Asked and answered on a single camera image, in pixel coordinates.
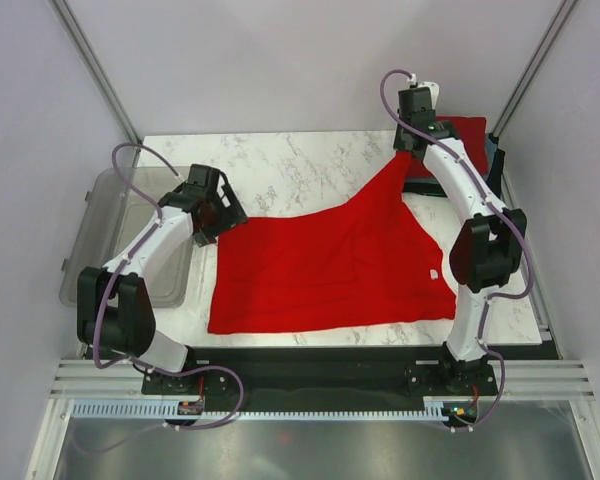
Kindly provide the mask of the bright red t-shirt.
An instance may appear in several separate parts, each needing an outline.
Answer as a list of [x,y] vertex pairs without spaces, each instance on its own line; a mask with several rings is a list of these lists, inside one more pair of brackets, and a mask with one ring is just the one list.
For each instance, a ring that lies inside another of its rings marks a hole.
[[219,238],[208,331],[270,334],[451,319],[443,252],[402,199],[397,154],[340,206]]

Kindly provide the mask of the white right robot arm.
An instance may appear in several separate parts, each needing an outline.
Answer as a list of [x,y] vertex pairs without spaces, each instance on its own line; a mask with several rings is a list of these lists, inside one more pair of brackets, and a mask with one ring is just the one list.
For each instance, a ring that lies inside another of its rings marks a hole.
[[451,123],[433,122],[422,130],[401,119],[397,123],[398,149],[420,160],[433,174],[461,222],[449,253],[458,284],[454,325],[444,344],[449,362],[437,371],[440,386],[457,394],[473,383],[473,369],[489,354],[485,332],[493,301],[522,299],[533,288],[530,274],[522,292],[506,290],[521,261],[530,259],[524,239],[527,219],[488,187]]

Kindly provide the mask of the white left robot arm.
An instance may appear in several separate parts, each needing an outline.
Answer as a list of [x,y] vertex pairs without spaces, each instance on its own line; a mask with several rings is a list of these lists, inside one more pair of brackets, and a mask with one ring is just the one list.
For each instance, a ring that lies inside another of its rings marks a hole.
[[155,213],[127,247],[79,274],[77,333],[92,347],[97,368],[130,360],[165,373],[170,387],[188,393],[200,371],[187,361],[187,346],[158,330],[149,286],[182,244],[214,244],[247,215],[226,178],[209,187],[184,182],[153,206]]

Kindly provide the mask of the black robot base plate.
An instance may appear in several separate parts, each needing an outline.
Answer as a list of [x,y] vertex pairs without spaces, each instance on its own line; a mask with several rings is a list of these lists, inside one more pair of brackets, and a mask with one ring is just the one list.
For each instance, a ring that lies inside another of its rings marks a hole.
[[186,369],[213,366],[185,378],[147,375],[145,395],[203,395],[214,410],[239,404],[264,410],[398,410],[425,397],[485,398],[497,393],[487,358],[457,369],[442,346],[194,348]]

